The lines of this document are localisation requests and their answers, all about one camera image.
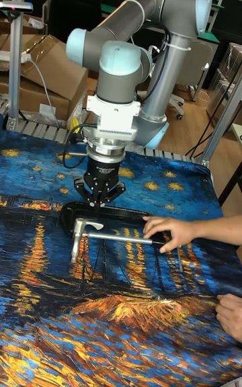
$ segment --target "white cable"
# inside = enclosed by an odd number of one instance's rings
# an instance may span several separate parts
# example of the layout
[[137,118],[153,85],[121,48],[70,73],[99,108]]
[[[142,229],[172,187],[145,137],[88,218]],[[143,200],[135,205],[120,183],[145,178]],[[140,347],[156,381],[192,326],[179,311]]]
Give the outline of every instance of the white cable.
[[52,106],[52,104],[51,104],[51,101],[50,101],[50,98],[49,98],[49,95],[48,95],[48,92],[47,92],[46,83],[44,82],[44,78],[43,78],[43,76],[42,76],[42,73],[40,72],[40,69],[38,68],[37,64],[36,64],[33,60],[29,60],[29,61],[36,67],[37,71],[38,71],[39,74],[40,74],[40,78],[41,78],[41,80],[42,80],[42,82],[43,82],[44,90],[45,90],[45,92],[46,92],[46,97],[47,97],[47,100],[48,100],[48,102],[49,102],[49,104],[50,104],[51,112],[52,112],[52,114],[53,114],[53,116],[54,116],[54,121],[56,122],[56,126],[57,126],[57,128],[58,128],[59,125],[58,125],[58,122],[57,122],[57,118],[56,118],[56,116],[55,116],[55,113],[54,113],[54,110],[53,110],[53,106]]
[[164,42],[164,45],[170,46],[171,48],[175,48],[176,50],[181,50],[181,51],[191,51],[191,48],[190,48],[190,47],[188,47],[188,48],[182,48],[182,46],[169,44],[168,42]]
[[197,99],[202,100],[203,102],[208,103],[208,102],[210,101],[210,96],[209,96],[209,94],[208,94],[205,90],[200,90],[199,93],[201,93],[201,92],[204,93],[204,94],[206,94],[206,95],[209,97],[209,100],[202,99],[201,97],[197,97]]

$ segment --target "light blue joint cap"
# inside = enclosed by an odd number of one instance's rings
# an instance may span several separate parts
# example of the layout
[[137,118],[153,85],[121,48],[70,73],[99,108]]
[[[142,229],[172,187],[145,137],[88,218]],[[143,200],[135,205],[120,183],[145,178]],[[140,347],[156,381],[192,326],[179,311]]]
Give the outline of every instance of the light blue joint cap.
[[150,148],[151,150],[155,150],[157,145],[161,142],[161,139],[163,138],[165,132],[167,131],[169,127],[169,123],[166,122],[164,127],[158,131],[158,133],[151,139],[148,144],[145,145],[145,148]]
[[140,48],[123,41],[105,42],[100,57],[100,68],[111,75],[131,75],[140,68]]
[[83,51],[87,30],[74,29],[67,39],[67,57],[71,62],[83,66]]
[[196,0],[196,27],[198,35],[202,35],[206,30],[212,0]]

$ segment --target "finger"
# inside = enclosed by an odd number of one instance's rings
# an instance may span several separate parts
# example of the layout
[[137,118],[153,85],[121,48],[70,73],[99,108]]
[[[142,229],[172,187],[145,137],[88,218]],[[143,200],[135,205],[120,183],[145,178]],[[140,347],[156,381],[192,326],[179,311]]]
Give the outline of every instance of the finger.
[[223,306],[223,308],[227,308],[229,310],[236,309],[239,303],[240,302],[237,300],[227,297],[227,295],[223,296],[223,298],[219,301],[219,304]]
[[232,294],[232,293],[218,294],[217,299],[218,299],[218,300],[221,300],[221,299],[223,299],[223,298],[225,298],[225,297],[226,297],[226,298],[233,299],[233,300],[235,300],[236,302],[242,304],[242,298],[240,298],[240,297],[238,297],[238,296],[235,296],[235,295]]
[[224,319],[222,316],[217,315],[217,320],[220,323],[222,329],[229,335],[232,336],[231,330],[229,328],[228,320]]
[[224,317],[223,315],[221,314],[217,314],[216,315],[216,319],[219,321],[219,323],[223,326],[227,326],[228,325],[228,320],[226,317]]
[[149,238],[150,236],[152,236],[156,232],[163,232],[164,230],[167,230],[165,222],[159,222],[158,224],[152,224],[150,227],[145,228],[144,238]]
[[215,309],[219,315],[222,315],[223,317],[227,318],[228,320],[230,318],[232,318],[232,316],[233,316],[233,311],[231,309],[225,308],[220,303],[218,305],[216,305]]
[[179,246],[179,244],[175,241],[175,239],[171,239],[170,242],[168,244],[165,244],[163,245],[161,248],[160,248],[160,253],[166,253],[168,251],[172,251],[174,250],[175,248],[177,248]]
[[151,227],[155,226],[156,224],[163,222],[165,219],[162,217],[150,217],[147,223],[145,224],[143,232],[148,232]]

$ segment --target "human hand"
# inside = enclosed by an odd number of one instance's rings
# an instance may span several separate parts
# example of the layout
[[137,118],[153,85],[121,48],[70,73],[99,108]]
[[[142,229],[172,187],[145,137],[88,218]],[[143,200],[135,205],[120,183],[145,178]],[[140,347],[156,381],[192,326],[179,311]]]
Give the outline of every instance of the human hand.
[[196,236],[195,223],[183,220],[177,220],[171,217],[143,217],[147,223],[144,227],[145,238],[149,238],[156,232],[170,230],[171,240],[160,248],[160,253],[171,251],[180,245],[188,244]]
[[242,298],[233,294],[219,294],[216,318],[223,330],[238,342],[242,342]]

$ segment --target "cable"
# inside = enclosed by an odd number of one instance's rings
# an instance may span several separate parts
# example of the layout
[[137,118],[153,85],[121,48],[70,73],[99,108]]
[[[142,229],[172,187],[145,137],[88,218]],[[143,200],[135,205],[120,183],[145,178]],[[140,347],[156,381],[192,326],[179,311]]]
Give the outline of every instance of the cable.
[[24,121],[28,121],[27,118],[22,113],[22,111],[20,111],[20,110],[19,110],[19,115],[23,118]]
[[[237,116],[239,115],[241,109],[242,109],[242,103],[241,103],[241,105],[239,106],[239,109],[237,110],[235,116],[232,118],[231,122],[229,123],[229,125],[228,125],[227,128],[226,128],[226,130],[224,131],[223,136],[228,132],[229,128],[232,126],[233,122],[236,120]],[[207,139],[209,139],[209,138],[212,136],[212,133],[210,133],[210,135],[207,136],[206,139],[203,140],[203,142],[205,142]],[[196,156],[194,156],[194,159],[195,159],[196,157],[199,157],[199,156],[202,155],[203,153],[204,153],[204,151],[202,151],[201,153],[197,154]]]
[[63,165],[67,168],[67,169],[74,169],[75,167],[79,166],[81,164],[81,162],[83,162],[84,158],[83,157],[76,165],[74,166],[67,166],[66,162],[65,162],[65,158],[66,158],[66,155],[67,155],[67,150],[68,150],[68,147],[70,145],[70,140],[71,140],[71,137],[73,135],[73,133],[76,131],[76,129],[79,129],[79,131],[81,131],[83,129],[83,127],[94,127],[96,128],[97,127],[97,124],[93,124],[93,123],[90,123],[90,124],[86,124],[86,121],[88,120],[88,117],[89,117],[89,114],[87,115],[87,117],[85,118],[84,122],[82,124],[78,124],[77,126],[75,126],[70,132],[69,132],[69,135],[68,135],[68,138],[67,138],[67,141],[65,143],[65,148],[64,148],[64,151],[63,151]]
[[59,128],[59,125],[58,125],[58,121],[56,119],[56,116],[55,116],[55,113],[54,113],[54,110],[53,110],[53,106],[51,104],[51,101],[50,101],[50,98],[49,98],[49,95],[48,95],[48,92],[47,92],[47,87],[46,87],[46,83],[44,82],[44,78],[42,76],[42,73],[40,72],[40,69],[38,68],[37,64],[33,61],[33,60],[30,60],[30,62],[36,67],[37,71],[39,72],[40,74],[40,78],[43,82],[43,86],[44,86],[44,90],[46,92],[46,97],[47,97],[47,100],[49,102],[49,105],[50,105],[50,108],[51,108],[51,112],[53,114],[53,117],[54,117],[54,121],[56,122],[56,127]]
[[233,75],[233,78],[231,79],[231,82],[229,83],[228,87],[226,88],[225,92],[223,93],[223,95],[221,96],[219,102],[217,103],[217,105],[216,105],[216,107],[215,107],[215,109],[214,109],[214,111],[213,111],[213,113],[212,113],[212,115],[211,115],[211,117],[210,117],[210,119],[209,119],[209,121],[208,121],[208,124],[207,124],[207,126],[205,127],[205,130],[203,131],[203,133],[202,133],[202,135],[201,135],[201,137],[200,137],[198,143],[197,143],[193,148],[191,148],[191,149],[185,154],[185,156],[187,156],[188,154],[190,154],[191,151],[192,151],[192,154],[190,155],[190,158],[192,158],[192,156],[193,156],[193,154],[195,153],[195,151],[196,151],[196,149],[198,148],[198,146],[201,145],[203,142],[205,142],[205,141],[208,139],[208,138],[206,138],[205,140],[202,140],[202,138],[204,137],[204,135],[205,135],[205,133],[206,133],[206,131],[207,131],[209,125],[212,123],[212,119],[213,119],[213,117],[215,116],[215,113],[217,112],[218,108],[220,107],[221,103],[223,102],[223,99],[225,98],[225,96],[226,96],[226,94],[228,93],[228,91],[229,91],[231,85],[233,84],[233,81],[235,80],[235,77],[236,77],[236,75],[237,75],[237,73],[239,72],[239,69],[240,69],[240,67],[241,67],[241,64],[242,64],[242,60],[241,60],[241,62],[239,63],[239,66],[238,66],[238,68],[237,68],[235,74]]
[[[205,90],[200,90],[199,93],[201,93],[201,92],[206,94],[210,98],[209,94]],[[206,102],[206,103],[209,102],[209,100],[202,99],[201,97],[197,97],[197,99],[202,100],[203,102]]]
[[[168,36],[168,39],[167,39],[167,44],[169,45],[170,43],[170,39],[169,39],[169,35],[170,33],[167,31],[167,36]],[[149,92],[149,94],[143,99],[143,104],[145,103],[145,101],[152,95],[152,93],[154,92],[154,90],[156,89],[157,87],[157,84],[161,78],[161,75],[164,71],[164,68],[165,68],[165,64],[166,64],[166,61],[167,61],[167,56],[168,56],[168,52],[169,52],[169,48],[167,47],[167,45],[165,46],[165,49],[161,50],[160,53],[158,54],[158,56],[162,53],[164,53],[165,51],[165,57],[164,57],[164,60],[163,60],[163,63],[162,63],[162,67],[161,67],[161,70],[159,71],[159,75],[157,77],[157,80],[155,81],[155,84],[153,85],[151,91]]]

